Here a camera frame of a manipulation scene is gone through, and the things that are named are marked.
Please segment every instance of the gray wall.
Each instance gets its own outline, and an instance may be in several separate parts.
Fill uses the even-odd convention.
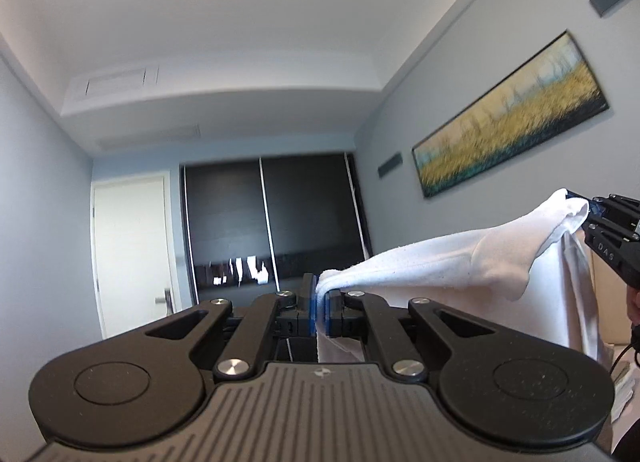
[[[0,61],[0,459],[43,440],[35,372],[101,339],[89,240],[91,161]]]
[[[569,29],[612,108],[432,199],[411,148]],[[507,222],[554,190],[640,198],[640,0],[600,19],[589,0],[475,0],[356,134],[374,250]],[[382,180],[396,151],[404,165]]]
[[[187,269],[180,213],[180,164],[225,162],[259,156],[330,153],[352,151],[353,149],[353,135],[347,133],[177,143],[96,158],[93,180],[108,180],[127,175],[169,171],[171,219],[178,286],[182,307],[187,308],[191,306],[190,273]]]

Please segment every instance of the dark wardrobe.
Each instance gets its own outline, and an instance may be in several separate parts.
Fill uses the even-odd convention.
[[[194,302],[248,306],[369,255],[351,155],[185,166],[182,189]]]

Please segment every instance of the human hand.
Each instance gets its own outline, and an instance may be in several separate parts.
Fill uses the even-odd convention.
[[[626,315],[634,326],[640,325],[640,291],[626,286]]]

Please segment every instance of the wall vent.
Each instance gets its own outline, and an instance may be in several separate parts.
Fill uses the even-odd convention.
[[[89,98],[113,93],[139,90],[144,86],[155,85],[158,80],[158,66],[144,66],[116,74],[90,77],[82,84],[80,97]]]
[[[200,127],[180,126],[160,131],[147,131],[144,133],[133,133],[120,137],[105,137],[96,141],[96,144],[104,152],[120,151],[126,148],[152,146],[168,142],[183,142],[200,137]]]

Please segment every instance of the white towel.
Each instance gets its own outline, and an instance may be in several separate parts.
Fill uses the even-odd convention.
[[[324,335],[322,315],[327,291],[359,288],[391,306],[428,297],[607,365],[588,261],[574,235],[587,213],[585,200],[567,199],[562,189],[513,222],[428,239],[323,272],[316,289],[319,361],[362,360],[357,341]]]
[[[616,384],[616,397],[611,408],[611,421],[615,422],[625,409],[626,403],[634,396],[636,379],[632,372],[629,372],[620,384]]]

